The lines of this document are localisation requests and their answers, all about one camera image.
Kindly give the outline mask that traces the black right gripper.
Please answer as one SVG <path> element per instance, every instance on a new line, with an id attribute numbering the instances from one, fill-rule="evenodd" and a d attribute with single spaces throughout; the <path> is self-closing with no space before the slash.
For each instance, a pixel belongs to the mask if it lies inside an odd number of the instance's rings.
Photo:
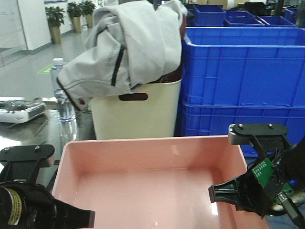
<path id="1" fill-rule="evenodd" d="M 280 168 L 284 152 L 291 144 L 283 137 L 288 128 L 280 123 L 236 123 L 228 127 L 232 145 L 251 145 L 258 158 L 240 175 L 208 188 L 210 202 L 225 202 L 236 210 L 257 215 L 281 216 L 292 213 L 292 186 Z"/>

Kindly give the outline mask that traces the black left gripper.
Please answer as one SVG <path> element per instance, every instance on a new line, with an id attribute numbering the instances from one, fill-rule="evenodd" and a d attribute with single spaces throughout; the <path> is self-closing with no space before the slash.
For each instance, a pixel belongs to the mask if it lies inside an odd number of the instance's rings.
<path id="1" fill-rule="evenodd" d="M 94 228 L 95 211 L 56 200 L 37 183 L 39 171 L 54 165 L 53 145 L 10 146 L 0 151 L 2 229 Z"/>

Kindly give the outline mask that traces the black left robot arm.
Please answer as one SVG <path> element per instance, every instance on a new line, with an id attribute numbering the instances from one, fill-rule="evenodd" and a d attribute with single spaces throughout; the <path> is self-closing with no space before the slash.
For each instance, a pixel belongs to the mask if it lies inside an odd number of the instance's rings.
<path id="1" fill-rule="evenodd" d="M 53 145 L 6 147 L 0 151 L 2 229 L 94 228 L 95 212 L 56 199 L 37 183 L 39 171 L 54 164 Z"/>

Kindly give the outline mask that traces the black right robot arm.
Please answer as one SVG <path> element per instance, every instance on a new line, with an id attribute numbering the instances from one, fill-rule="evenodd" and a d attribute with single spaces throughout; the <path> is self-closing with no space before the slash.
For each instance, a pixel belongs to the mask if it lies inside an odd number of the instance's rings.
<path id="1" fill-rule="evenodd" d="M 229 203 L 261 217 L 288 215 L 303 229 L 305 218 L 299 206 L 305 203 L 305 141 L 292 145 L 287 133 L 287 127 L 279 123 L 229 125 L 229 143 L 251 145 L 258 158 L 244 174 L 211 185 L 210 201 Z"/>

